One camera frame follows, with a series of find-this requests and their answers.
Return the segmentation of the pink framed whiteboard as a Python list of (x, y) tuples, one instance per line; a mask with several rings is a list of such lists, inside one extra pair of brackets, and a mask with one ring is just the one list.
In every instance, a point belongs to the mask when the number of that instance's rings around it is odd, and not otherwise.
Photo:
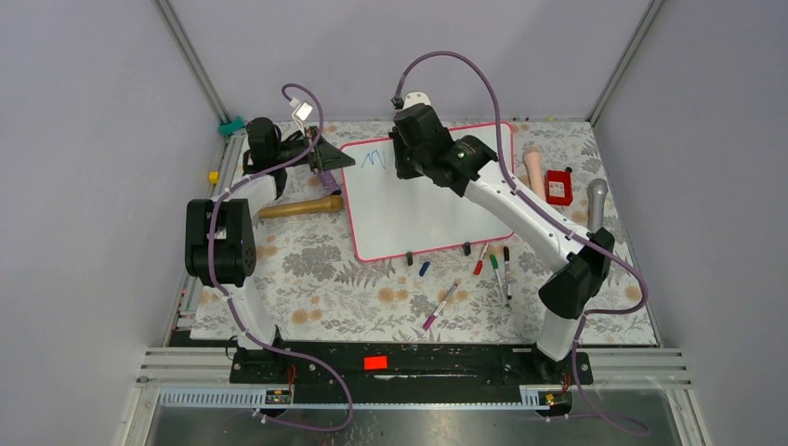
[(390, 138), (350, 142), (340, 150), (355, 161), (341, 170), (341, 178), (360, 261), (485, 243), (513, 234), (490, 212), (427, 177), (399, 179)]

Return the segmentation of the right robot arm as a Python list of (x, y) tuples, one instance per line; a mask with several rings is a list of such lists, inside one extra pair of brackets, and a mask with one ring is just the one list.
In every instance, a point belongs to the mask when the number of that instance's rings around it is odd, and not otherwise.
[(429, 105), (397, 111), (390, 136), (398, 177), (427, 177), (490, 212), (551, 270), (538, 291), (545, 316), (532, 368), (542, 381), (557, 382), (570, 370), (568, 356), (586, 304), (608, 278), (613, 235), (564, 218), (509, 171), (499, 151), (475, 136), (454, 138)]

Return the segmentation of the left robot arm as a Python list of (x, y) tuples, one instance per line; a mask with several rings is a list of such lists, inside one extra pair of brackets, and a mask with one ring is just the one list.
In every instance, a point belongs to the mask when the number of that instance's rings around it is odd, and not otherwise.
[(256, 269), (255, 211), (282, 196), (287, 168), (305, 165), (315, 174), (331, 175), (355, 161), (329, 143), (316, 125), (284, 136), (265, 117), (249, 121), (245, 136), (230, 142), (243, 151), (241, 179), (214, 197), (186, 205), (185, 267), (193, 282), (183, 300), (192, 302), (201, 291), (224, 300), (239, 344), (259, 349), (275, 343), (278, 328), (244, 285)]

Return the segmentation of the blue marker cap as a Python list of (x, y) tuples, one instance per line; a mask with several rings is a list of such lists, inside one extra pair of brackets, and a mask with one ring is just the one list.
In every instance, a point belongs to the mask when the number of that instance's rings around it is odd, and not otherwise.
[(425, 262), (422, 264), (422, 266), (421, 266), (421, 268), (420, 268), (420, 270), (419, 270), (419, 276), (420, 276), (420, 277), (424, 277), (424, 276), (426, 275), (426, 273), (427, 273), (427, 271), (428, 271), (429, 267), (430, 267), (430, 262), (429, 262), (429, 261), (425, 261)]

